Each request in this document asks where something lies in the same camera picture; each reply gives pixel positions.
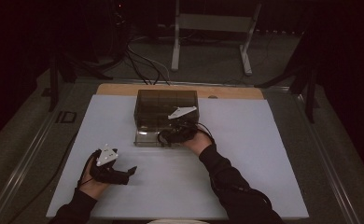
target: person's left hand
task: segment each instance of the person's left hand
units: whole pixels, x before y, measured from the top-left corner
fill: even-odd
[[[94,160],[94,158],[91,158],[91,160],[89,161],[89,164],[81,180],[81,185],[79,186],[79,190],[86,193],[93,199],[98,200],[100,196],[103,194],[103,192],[107,189],[107,187],[109,187],[110,184],[102,183],[92,178],[92,176],[90,175],[92,160]]]

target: black sleeve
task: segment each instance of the black sleeve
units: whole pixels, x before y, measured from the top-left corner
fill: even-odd
[[[263,193],[249,187],[231,162],[217,152],[217,146],[207,147],[199,157],[209,172],[211,187],[225,208],[232,223],[284,223],[271,208]]]
[[[89,221],[92,208],[97,203],[89,195],[75,189],[74,197],[69,204],[63,205],[50,224],[80,224]]]

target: hand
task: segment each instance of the hand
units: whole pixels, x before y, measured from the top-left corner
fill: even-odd
[[[197,132],[193,139],[182,143],[183,146],[190,148],[197,156],[200,156],[203,150],[211,144],[211,139],[202,132]]]
[[[92,160],[94,160],[94,158],[91,158],[91,160],[89,161],[89,164],[84,172],[81,181],[82,184],[80,185],[79,190],[86,193],[93,199],[98,200],[110,184],[102,183],[92,178],[92,176],[90,175]]]

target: dark background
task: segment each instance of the dark background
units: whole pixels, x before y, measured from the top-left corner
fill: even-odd
[[[173,1],[121,2],[130,6],[126,17],[144,34],[156,37],[158,23],[174,22]],[[187,12],[205,8],[206,13],[244,16],[244,1],[181,2]],[[87,0],[0,0],[0,130],[36,88],[35,79],[49,68],[49,52],[62,44],[60,39],[75,43],[79,36],[70,50],[80,56],[95,59],[102,53],[92,41],[87,6],[94,7]],[[318,83],[364,161],[364,1],[263,1],[257,28],[287,35],[310,29],[288,67],[319,61]]]

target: white board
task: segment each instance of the white board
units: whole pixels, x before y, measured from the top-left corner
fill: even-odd
[[[135,147],[134,96],[94,95],[47,217],[69,203],[84,163],[104,144],[117,148],[116,170],[138,166],[127,186],[111,186],[91,212],[109,219],[224,219],[208,173],[188,149]],[[264,192],[282,218],[308,217],[306,206],[266,100],[199,99],[200,122],[217,150],[252,188]]]

